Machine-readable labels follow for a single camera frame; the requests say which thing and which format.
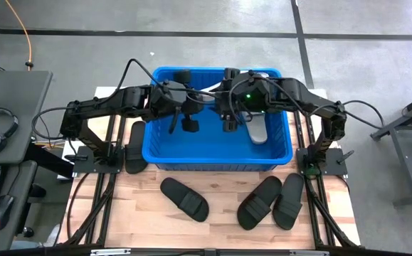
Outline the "black rubber slide sandal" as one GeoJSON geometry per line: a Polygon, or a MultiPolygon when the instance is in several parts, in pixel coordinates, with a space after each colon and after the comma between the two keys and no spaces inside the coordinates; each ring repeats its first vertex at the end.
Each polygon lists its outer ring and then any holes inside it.
{"type": "Polygon", "coordinates": [[[244,230],[252,230],[271,211],[270,206],[281,192],[276,176],[264,179],[239,205],[237,219],[244,230]]]}
{"type": "Polygon", "coordinates": [[[131,127],[129,143],[125,145],[125,171],[128,174],[138,174],[148,165],[142,156],[144,131],[143,121],[136,121],[131,127]]]}
{"type": "Polygon", "coordinates": [[[302,208],[303,177],[289,174],[273,206],[273,220],[283,230],[291,230],[302,208]]]}
{"type": "Polygon", "coordinates": [[[160,190],[179,210],[191,219],[197,222],[204,222],[207,219],[209,214],[208,202],[192,188],[174,178],[166,178],[161,182],[160,190]]]}

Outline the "white box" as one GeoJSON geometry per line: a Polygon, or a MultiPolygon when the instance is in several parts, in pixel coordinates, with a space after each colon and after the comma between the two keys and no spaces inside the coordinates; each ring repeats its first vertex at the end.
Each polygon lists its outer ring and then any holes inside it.
{"type": "MultiPolygon", "coordinates": [[[[63,160],[66,160],[68,163],[74,165],[74,163],[73,163],[72,161],[66,159],[66,156],[67,156],[67,155],[74,155],[74,151],[73,151],[73,150],[74,150],[74,148],[72,148],[71,146],[69,146],[69,145],[66,144],[66,145],[64,146],[64,148],[63,148],[62,159],[63,159],[63,160]]],[[[61,178],[60,175],[58,175],[57,179],[58,179],[58,180],[66,180],[67,178],[66,178],[66,177],[61,178]]]]}

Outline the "large grey desk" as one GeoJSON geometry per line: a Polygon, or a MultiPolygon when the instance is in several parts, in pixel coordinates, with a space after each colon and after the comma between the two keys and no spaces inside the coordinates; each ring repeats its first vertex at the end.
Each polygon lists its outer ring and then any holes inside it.
{"type": "Polygon", "coordinates": [[[26,158],[31,148],[32,119],[41,111],[52,77],[49,71],[0,71],[0,107],[19,121],[0,152],[0,165],[19,164],[26,158]]]}

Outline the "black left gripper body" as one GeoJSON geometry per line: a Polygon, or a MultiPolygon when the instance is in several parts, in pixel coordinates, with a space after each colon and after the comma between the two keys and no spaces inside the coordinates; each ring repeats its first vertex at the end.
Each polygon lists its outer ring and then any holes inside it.
{"type": "Polygon", "coordinates": [[[156,118],[173,114],[198,114],[204,109],[202,104],[193,101],[184,84],[165,80],[151,91],[151,113],[156,118]]]}

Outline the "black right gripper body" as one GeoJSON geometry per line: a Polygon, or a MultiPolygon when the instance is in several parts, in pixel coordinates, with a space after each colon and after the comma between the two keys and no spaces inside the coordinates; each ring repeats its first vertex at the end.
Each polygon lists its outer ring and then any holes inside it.
{"type": "Polygon", "coordinates": [[[241,122],[230,96],[232,87],[232,79],[223,79],[216,88],[216,113],[221,116],[221,119],[228,117],[230,121],[241,122]]]}

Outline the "black aluminium extrusion frame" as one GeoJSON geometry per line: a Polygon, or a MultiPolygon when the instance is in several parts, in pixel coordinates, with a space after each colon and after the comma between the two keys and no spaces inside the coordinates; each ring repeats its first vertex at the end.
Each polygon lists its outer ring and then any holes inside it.
{"type": "Polygon", "coordinates": [[[91,250],[130,248],[120,256],[289,256],[291,250],[320,250],[329,256],[412,256],[355,245],[321,245],[326,232],[321,218],[302,210],[294,228],[284,231],[266,218],[256,229],[242,229],[236,219],[243,196],[263,180],[257,171],[180,171],[176,178],[201,192],[210,205],[203,223],[189,220],[159,191],[167,171],[149,164],[145,175],[117,178],[110,208],[99,212],[89,241],[61,235],[50,247],[1,250],[0,256],[90,256],[91,250]]]}

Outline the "blue plastic bin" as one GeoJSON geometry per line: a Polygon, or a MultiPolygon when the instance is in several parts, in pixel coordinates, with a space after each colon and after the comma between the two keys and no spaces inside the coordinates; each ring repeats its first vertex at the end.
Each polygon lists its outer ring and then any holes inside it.
{"type": "Polygon", "coordinates": [[[287,113],[267,114],[268,140],[254,144],[246,127],[224,132],[223,122],[206,108],[193,116],[199,131],[185,132],[177,124],[169,133],[172,117],[146,123],[142,156],[165,171],[269,171],[292,159],[287,113]]]}

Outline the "black computer mouse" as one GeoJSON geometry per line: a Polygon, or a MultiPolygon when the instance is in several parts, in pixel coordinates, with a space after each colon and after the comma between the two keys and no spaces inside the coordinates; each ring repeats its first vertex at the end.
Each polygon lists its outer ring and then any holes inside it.
{"type": "Polygon", "coordinates": [[[6,224],[8,223],[13,204],[13,196],[0,196],[0,230],[5,228],[6,224]]]}

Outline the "small grey desk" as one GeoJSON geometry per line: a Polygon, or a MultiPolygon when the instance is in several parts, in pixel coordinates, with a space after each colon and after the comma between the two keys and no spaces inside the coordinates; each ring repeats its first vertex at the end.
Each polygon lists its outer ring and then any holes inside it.
{"type": "Polygon", "coordinates": [[[37,164],[25,161],[13,166],[0,166],[0,196],[14,197],[9,221],[0,230],[0,251],[11,247],[14,238],[23,232],[30,204],[27,202],[31,191],[37,164]]]}

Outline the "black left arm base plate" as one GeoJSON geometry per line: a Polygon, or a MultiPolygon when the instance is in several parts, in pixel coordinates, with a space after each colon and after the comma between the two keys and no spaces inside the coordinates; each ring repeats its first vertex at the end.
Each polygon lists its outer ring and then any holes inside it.
{"type": "Polygon", "coordinates": [[[73,167],[75,173],[116,174],[122,170],[124,150],[118,148],[109,154],[101,154],[87,146],[80,146],[78,158],[73,167]]]}

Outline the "silver metal bracket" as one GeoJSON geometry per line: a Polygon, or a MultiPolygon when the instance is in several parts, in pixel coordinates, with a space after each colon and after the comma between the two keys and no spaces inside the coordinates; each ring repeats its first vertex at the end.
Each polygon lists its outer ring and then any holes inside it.
{"type": "Polygon", "coordinates": [[[291,250],[289,256],[329,256],[329,252],[320,250],[291,250]]]}
{"type": "Polygon", "coordinates": [[[120,255],[130,255],[130,248],[105,248],[96,249],[90,251],[90,256],[120,256],[120,255]]]}

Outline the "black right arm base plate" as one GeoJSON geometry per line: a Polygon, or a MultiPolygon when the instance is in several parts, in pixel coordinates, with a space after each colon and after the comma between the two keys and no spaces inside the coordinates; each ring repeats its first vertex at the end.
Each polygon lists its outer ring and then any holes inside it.
{"type": "Polygon", "coordinates": [[[326,151],[326,161],[320,167],[307,164],[307,149],[296,150],[297,168],[300,174],[314,176],[346,176],[348,174],[345,155],[340,148],[330,148],[326,151]]]}

